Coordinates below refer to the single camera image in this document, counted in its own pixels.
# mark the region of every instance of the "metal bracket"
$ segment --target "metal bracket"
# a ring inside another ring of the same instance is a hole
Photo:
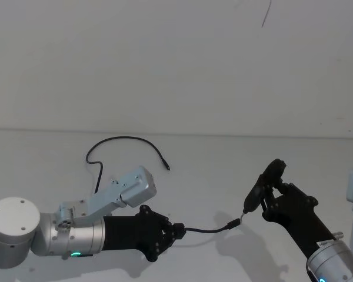
[[[56,226],[61,230],[90,226],[119,207],[136,207],[155,195],[152,174],[140,166],[89,199],[63,202],[56,212]]]

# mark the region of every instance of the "white wall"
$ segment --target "white wall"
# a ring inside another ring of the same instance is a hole
[[[91,194],[97,167],[86,169],[86,151],[108,137],[87,133],[0,131],[0,198],[21,196],[43,212],[60,202]],[[92,156],[105,163],[102,183],[138,165],[154,175],[158,194],[148,204],[187,226],[213,228],[241,214],[245,196],[274,158],[288,165],[284,180],[315,196],[317,215],[348,242],[351,205],[345,200],[353,168],[353,140],[257,139],[238,137],[148,136],[171,165],[167,172],[146,144],[117,140]],[[133,215],[138,209],[117,210]],[[244,225],[217,236],[187,234],[148,263],[137,251],[109,251],[93,258],[63,261],[30,254],[19,267],[0,270],[0,282],[49,281],[241,281],[305,282],[305,257],[286,231],[267,223],[261,211]]]
[[[353,0],[0,1],[0,127],[353,137]]]

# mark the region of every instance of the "green led light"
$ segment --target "green led light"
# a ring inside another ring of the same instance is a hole
[[[71,257],[78,257],[78,256],[80,256],[80,255],[81,255],[81,253],[79,253],[78,251],[76,251],[76,252],[74,252],[74,253],[71,254]]]

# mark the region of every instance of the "black cable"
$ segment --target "black cable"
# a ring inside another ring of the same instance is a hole
[[[204,229],[197,229],[197,228],[184,228],[185,231],[192,231],[192,232],[199,232],[199,233],[219,233],[224,230],[229,230],[233,229],[234,227],[237,227],[241,224],[241,219],[234,219],[226,226],[220,228],[220,229],[213,229],[213,230],[204,230]]]
[[[161,158],[161,161],[163,162],[164,166],[166,167],[167,170],[170,170],[170,166],[169,164],[166,162],[166,160],[164,159],[164,157],[162,156],[161,152],[158,150],[158,148],[150,141],[147,141],[146,139],[144,138],[140,138],[140,137],[135,137],[135,136],[115,136],[115,137],[110,137],[110,138],[107,138],[107,139],[104,139],[102,141],[99,141],[97,144],[95,144],[90,150],[89,152],[86,154],[86,157],[85,157],[85,160],[87,163],[89,163],[90,165],[94,165],[94,164],[99,164],[100,166],[100,169],[99,169],[99,175],[98,175],[98,180],[96,181],[96,186],[95,186],[95,191],[94,191],[94,194],[96,192],[98,192],[98,188],[99,188],[99,184],[101,182],[101,177],[102,177],[102,172],[104,171],[104,164],[100,161],[96,161],[96,162],[91,162],[89,161],[89,156],[91,154],[91,152],[93,152],[93,150],[95,148],[97,148],[100,144],[102,143],[105,143],[107,141],[111,141],[111,140],[116,140],[116,139],[134,139],[134,140],[140,140],[140,141],[143,141],[149,145],[151,145],[154,150],[157,152],[158,156]]]

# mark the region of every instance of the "white robot part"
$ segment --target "white robot part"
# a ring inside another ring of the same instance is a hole
[[[15,267],[26,259],[40,218],[29,200],[0,200],[0,268]]]

